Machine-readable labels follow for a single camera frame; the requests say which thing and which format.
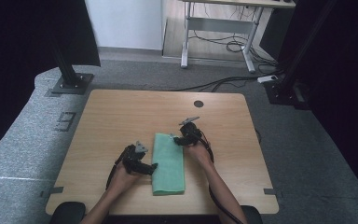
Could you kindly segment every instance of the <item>white wall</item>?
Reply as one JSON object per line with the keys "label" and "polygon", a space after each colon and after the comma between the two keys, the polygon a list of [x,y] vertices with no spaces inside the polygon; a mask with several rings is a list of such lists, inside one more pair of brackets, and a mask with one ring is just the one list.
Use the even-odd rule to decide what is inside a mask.
{"label": "white wall", "polygon": [[166,21],[164,2],[86,0],[97,46],[162,49]]}

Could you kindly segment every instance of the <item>person's left hand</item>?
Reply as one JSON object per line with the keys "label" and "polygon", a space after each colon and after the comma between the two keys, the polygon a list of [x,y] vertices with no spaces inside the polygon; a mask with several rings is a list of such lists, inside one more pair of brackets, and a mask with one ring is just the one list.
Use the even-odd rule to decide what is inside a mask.
{"label": "person's left hand", "polygon": [[116,172],[113,175],[112,181],[109,184],[107,191],[112,191],[115,194],[121,194],[129,189],[137,179],[142,175],[132,172],[128,174],[122,161],[117,165]]}

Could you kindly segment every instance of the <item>white desk leg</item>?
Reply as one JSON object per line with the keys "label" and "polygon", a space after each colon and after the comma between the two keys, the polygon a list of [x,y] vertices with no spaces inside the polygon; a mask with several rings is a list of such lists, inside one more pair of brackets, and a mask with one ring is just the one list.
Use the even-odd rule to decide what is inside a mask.
{"label": "white desk leg", "polygon": [[251,33],[249,34],[249,37],[248,37],[248,42],[246,43],[246,46],[245,47],[242,47],[242,54],[243,54],[243,57],[245,58],[245,61],[246,61],[246,65],[248,66],[248,70],[250,73],[254,73],[255,72],[255,67],[253,65],[253,62],[252,62],[252,57],[250,55],[250,48],[252,46],[252,42],[255,38],[255,32],[257,30],[257,26],[258,26],[258,23],[260,22],[260,17],[261,17],[261,14],[263,13],[263,7],[258,7],[257,10],[256,10],[256,15],[255,15],[255,20],[254,20],[254,24],[252,26],[252,30],[251,30]]}
{"label": "white desk leg", "polygon": [[181,61],[181,68],[187,68],[187,54],[188,54],[188,23],[190,21],[190,9],[191,9],[191,2],[185,2],[187,9],[186,9],[186,21],[185,21],[185,41],[183,42],[182,46],[182,61]]}

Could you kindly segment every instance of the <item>gray carpet floor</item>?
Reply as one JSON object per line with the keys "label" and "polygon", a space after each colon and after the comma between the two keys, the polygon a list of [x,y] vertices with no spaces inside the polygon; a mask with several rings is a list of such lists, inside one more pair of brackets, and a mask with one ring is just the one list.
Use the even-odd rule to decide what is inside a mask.
{"label": "gray carpet floor", "polygon": [[[75,66],[75,70],[95,75],[84,95],[51,96],[48,90],[60,72],[40,74],[28,104],[0,141],[0,223],[48,223],[48,192],[93,89],[168,91],[249,76],[235,66],[191,64],[184,70],[179,61],[105,60],[101,68]],[[263,222],[358,223],[358,180],[313,114],[271,105],[256,81],[233,84],[218,92],[245,96],[280,206],[278,214],[262,215]],[[71,124],[59,122],[65,112],[75,113]]]}

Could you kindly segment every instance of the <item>person's left arm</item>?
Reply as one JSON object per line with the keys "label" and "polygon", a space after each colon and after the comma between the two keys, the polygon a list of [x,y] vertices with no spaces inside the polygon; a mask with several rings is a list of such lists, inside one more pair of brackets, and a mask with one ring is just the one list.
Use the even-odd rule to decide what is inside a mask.
{"label": "person's left arm", "polygon": [[118,196],[129,189],[140,176],[136,173],[129,175],[122,162],[119,163],[109,188],[80,223],[102,223]]}

